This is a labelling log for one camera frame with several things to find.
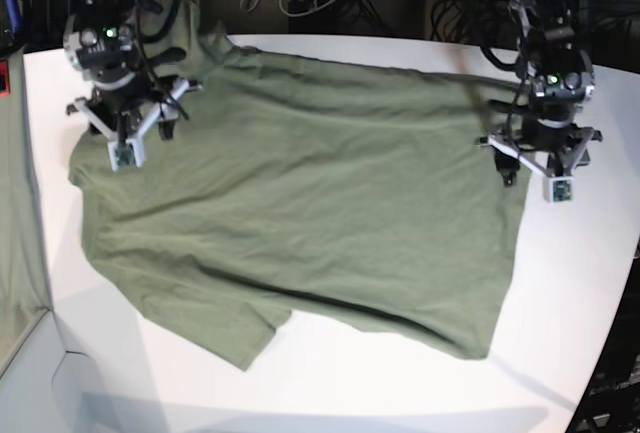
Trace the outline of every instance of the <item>metal bracket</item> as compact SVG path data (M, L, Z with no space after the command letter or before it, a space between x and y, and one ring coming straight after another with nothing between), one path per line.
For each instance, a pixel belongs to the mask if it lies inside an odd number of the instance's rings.
M565 175L556 176L553 168L545 168L537 161L523 155L514 145L507 143L496 129L487 138L483 139L481 146L490 146L497 152L516 159L520 164L541 176L544 180L544 197L550 203L563 203L573 200L575 178L573 172L579 166L588 165L590 158L587 150L591 141L602 141L602 134L594 128L582 128L580 143L559 159L565 170Z
M178 100L187 93L193 84L184 78L175 81L171 90L171 97ZM159 121L164 119L175 121L178 118L178 112L167 104L156 103L149 110L144 119L138 124L135 133L130 135L125 144L118 141L118 134L111 130L89 107L86 98L78 98L73 102L73 106L84 113L89 122L95 126L102 135L107 138L107 151L109 153L109 162L113 171L118 171L121 166L135 164L140 168L147 159L147 153L144 146L144 135L149 129Z

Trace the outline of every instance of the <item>t-shirt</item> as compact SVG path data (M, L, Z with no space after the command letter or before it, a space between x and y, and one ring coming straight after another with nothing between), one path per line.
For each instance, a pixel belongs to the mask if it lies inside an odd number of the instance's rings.
M51 306L24 98L22 53L0 98L0 376Z
M239 48L198 36L198 14L164 45L204 85L174 140L148 133L143 167L117 173L102 136L73 153L94 268L242 369L293 309L485 357L528 176L505 189L475 140L512 89Z

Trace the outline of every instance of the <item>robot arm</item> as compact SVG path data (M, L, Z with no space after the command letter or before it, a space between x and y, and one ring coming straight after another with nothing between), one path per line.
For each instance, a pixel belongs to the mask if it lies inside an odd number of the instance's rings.
M579 46L569 4L569 0L511 0L511 14L520 30L519 57L512 71L521 87L512 104L489 102L507 119L481 141L494 149L505 186L515 183L523 165L544 177L544 195L552 203L573 199L574 171L589 164L588 144L602 141L599 131L575 124L583 103L593 95L595 77L589 55ZM518 106L525 86L528 105ZM513 116L521 118L517 132L512 130ZM546 167L529 157L537 152L548 154Z
M125 165L142 166L144 136L155 124L162 139L173 137L181 116L177 100L198 86L184 78L155 77L154 67L181 61L186 54L169 48L146 59L141 51L143 35L136 32L139 25L132 20L140 6L136 2L152 10L159 7L152 0L81 0L78 14L67 22L63 40L71 65L94 86L91 98L76 99L67 113L85 114L91 131L107 138L114 171ZM153 106L143 115L147 102Z

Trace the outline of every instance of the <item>red switch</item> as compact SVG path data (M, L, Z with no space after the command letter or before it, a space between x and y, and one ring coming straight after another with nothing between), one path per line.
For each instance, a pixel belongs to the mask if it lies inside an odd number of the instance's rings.
M7 96L10 92L9 65L6 61L0 61L0 96Z

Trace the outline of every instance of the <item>gray fabric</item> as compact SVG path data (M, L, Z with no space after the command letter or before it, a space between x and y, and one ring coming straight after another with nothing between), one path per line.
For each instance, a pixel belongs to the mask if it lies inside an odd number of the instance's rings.
M150 320L248 368L291 309L486 356L528 176L506 190L483 99L512 91L198 38L170 43L192 121L113 174L105 139L71 161L89 261Z
M16 341L51 306L24 101L22 54L0 98L0 371Z

